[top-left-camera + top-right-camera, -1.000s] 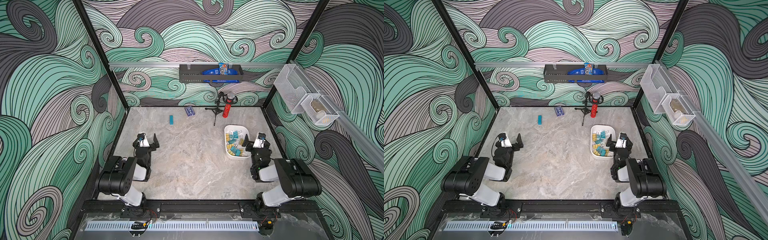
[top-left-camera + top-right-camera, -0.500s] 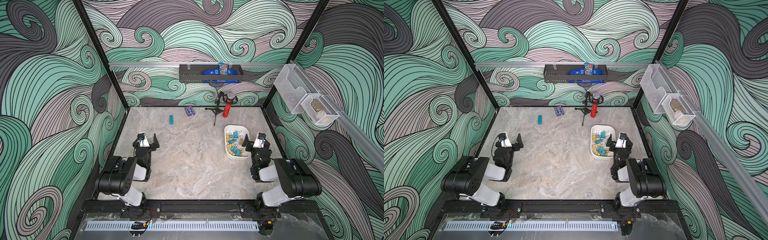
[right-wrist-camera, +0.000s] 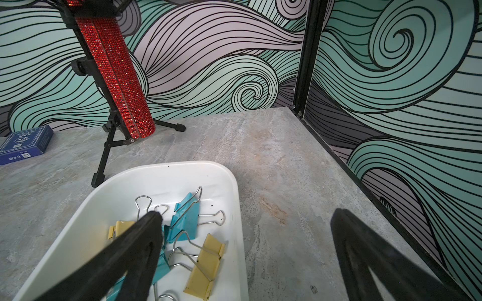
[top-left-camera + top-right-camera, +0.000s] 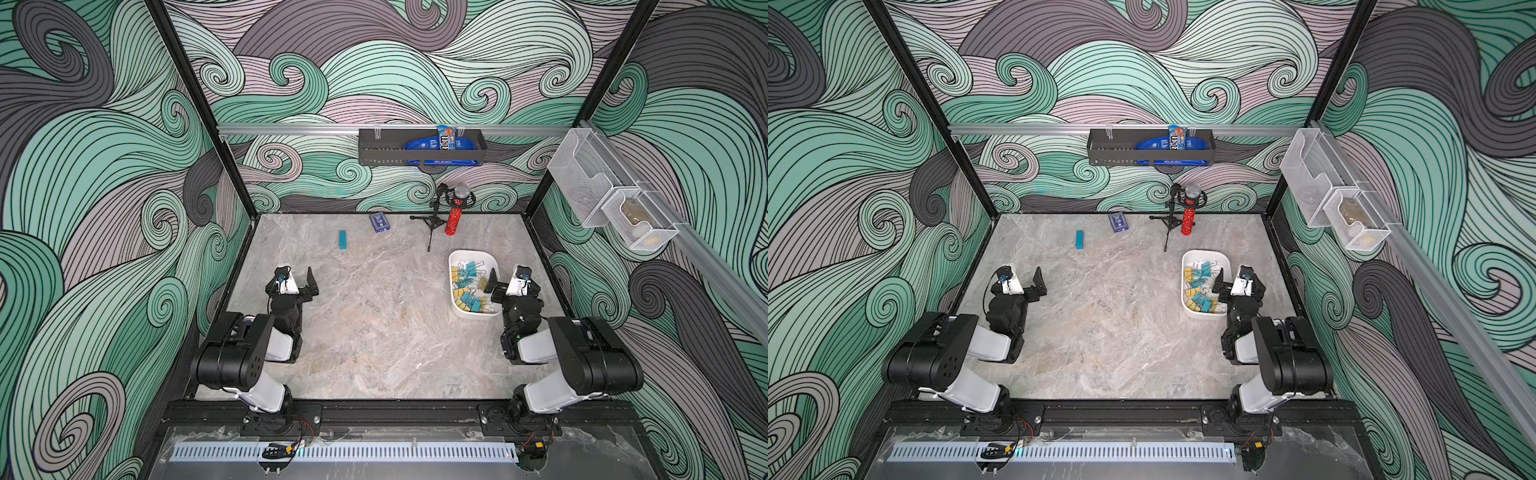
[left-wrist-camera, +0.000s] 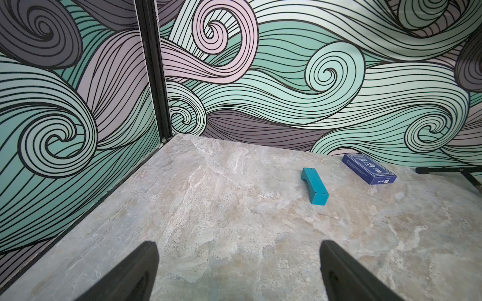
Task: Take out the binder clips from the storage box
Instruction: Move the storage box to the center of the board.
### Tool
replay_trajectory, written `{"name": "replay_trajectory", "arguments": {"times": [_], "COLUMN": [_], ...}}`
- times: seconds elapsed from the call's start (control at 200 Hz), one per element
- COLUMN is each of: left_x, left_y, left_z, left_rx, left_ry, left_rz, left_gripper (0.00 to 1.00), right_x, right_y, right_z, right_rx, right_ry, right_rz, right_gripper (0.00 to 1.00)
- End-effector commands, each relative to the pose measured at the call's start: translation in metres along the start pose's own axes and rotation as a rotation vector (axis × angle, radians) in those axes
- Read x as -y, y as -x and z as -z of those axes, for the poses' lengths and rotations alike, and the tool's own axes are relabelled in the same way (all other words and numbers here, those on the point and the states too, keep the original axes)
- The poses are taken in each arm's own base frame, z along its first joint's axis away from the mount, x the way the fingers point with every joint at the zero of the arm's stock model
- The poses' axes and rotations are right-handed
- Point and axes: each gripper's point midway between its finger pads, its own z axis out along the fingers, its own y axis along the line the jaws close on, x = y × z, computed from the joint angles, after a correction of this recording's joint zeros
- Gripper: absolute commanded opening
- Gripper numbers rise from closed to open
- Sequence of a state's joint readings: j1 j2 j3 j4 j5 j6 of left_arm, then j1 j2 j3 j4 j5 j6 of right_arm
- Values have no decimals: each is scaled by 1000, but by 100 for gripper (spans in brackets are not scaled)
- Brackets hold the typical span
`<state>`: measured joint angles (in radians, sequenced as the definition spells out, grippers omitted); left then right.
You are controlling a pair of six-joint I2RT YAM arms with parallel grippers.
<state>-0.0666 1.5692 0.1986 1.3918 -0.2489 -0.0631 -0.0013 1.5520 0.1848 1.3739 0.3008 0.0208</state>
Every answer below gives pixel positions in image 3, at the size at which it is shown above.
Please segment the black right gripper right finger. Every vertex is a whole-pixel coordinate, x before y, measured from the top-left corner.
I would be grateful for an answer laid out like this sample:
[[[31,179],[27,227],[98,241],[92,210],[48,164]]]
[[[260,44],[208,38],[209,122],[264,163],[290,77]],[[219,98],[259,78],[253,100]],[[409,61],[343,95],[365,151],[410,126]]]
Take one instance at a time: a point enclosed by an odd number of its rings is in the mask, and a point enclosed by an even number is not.
[[[347,209],[331,218],[331,232],[350,300],[382,300],[376,275],[394,300],[469,300],[419,268]]]

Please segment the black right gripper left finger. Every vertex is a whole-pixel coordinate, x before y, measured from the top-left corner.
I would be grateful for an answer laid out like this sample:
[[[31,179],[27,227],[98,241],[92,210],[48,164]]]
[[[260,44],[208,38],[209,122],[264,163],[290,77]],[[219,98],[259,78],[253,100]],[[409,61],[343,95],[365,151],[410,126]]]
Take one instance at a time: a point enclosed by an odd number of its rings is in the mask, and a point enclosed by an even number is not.
[[[146,213],[119,238],[37,300],[101,300],[125,277],[117,300],[146,300],[163,246],[162,215]]]

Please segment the white plastic storage box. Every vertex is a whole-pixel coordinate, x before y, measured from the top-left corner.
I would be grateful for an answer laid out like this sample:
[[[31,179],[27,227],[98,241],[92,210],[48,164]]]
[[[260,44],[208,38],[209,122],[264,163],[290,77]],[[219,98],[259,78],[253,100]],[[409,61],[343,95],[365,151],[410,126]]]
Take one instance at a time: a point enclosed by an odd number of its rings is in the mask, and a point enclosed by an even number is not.
[[[207,235],[225,245],[212,300],[248,300],[244,236],[237,180],[225,166],[211,161],[189,161],[140,166],[123,171],[95,188],[46,252],[16,295],[34,300],[78,270],[107,245],[110,226],[134,221],[158,209],[169,224],[174,207],[202,188],[197,234],[178,242],[184,254],[171,256],[173,269],[158,282],[159,293],[192,300],[184,289],[196,255]]]

